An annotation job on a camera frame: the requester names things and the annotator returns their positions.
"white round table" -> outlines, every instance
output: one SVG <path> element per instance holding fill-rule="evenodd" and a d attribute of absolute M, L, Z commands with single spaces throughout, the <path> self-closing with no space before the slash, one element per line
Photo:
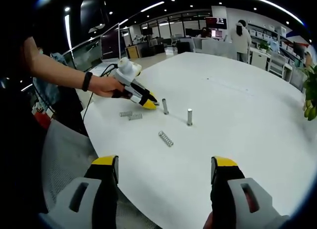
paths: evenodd
<path fill-rule="evenodd" d="M 100 98 L 86 117 L 91 142 L 102 157 L 119 156 L 119 188 L 163 229 L 202 228 L 211 212 L 211 157 L 236 161 L 291 215 L 316 174 L 304 135 L 303 94 L 257 67 L 199 53 L 183 53 L 137 78 L 162 104 L 153 111 L 126 99 Z M 188 127 L 187 109 L 193 109 Z M 132 110 L 143 119 L 119 113 Z M 168 147 L 158 136 L 173 140 Z"/>

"hand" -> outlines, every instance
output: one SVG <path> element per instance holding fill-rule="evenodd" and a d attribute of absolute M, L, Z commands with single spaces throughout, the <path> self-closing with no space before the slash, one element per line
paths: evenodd
<path fill-rule="evenodd" d="M 114 90 L 123 92 L 124 86 L 113 77 L 92 76 L 88 90 L 102 97 L 112 97 Z"/>

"metal pin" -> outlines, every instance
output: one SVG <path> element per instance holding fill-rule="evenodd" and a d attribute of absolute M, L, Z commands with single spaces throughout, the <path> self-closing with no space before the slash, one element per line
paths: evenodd
<path fill-rule="evenodd" d="M 164 114 L 168 114 L 166 99 L 162 99 Z"/>
<path fill-rule="evenodd" d="M 188 125 L 188 126 L 192 126 L 192 125 L 193 125 L 193 122 L 192 122 L 193 110 L 192 110 L 192 109 L 188 109 L 187 112 L 188 112 L 188 115 L 187 115 L 187 125 Z"/>

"smartwatch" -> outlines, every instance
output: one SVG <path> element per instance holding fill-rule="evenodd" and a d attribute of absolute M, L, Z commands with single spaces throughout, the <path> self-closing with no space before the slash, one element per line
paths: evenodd
<path fill-rule="evenodd" d="M 84 83 L 83 83 L 83 86 L 82 86 L 82 90 L 83 91 L 87 91 L 88 90 L 88 86 L 89 86 L 89 82 L 91 80 L 91 76 L 93 75 L 93 73 L 91 72 L 86 72 L 86 75 L 85 75 L 85 79 L 84 79 Z"/>

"spring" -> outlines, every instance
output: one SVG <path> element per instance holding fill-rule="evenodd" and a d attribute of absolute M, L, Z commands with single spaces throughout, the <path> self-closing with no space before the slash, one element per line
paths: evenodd
<path fill-rule="evenodd" d="M 120 112 L 120 117 L 130 116 L 132 115 L 132 111 Z"/>
<path fill-rule="evenodd" d="M 133 114 L 128 116 L 129 120 L 142 119 L 142 114 Z"/>
<path fill-rule="evenodd" d="M 158 135 L 169 147 L 174 145 L 173 141 L 163 131 L 160 131 Z"/>

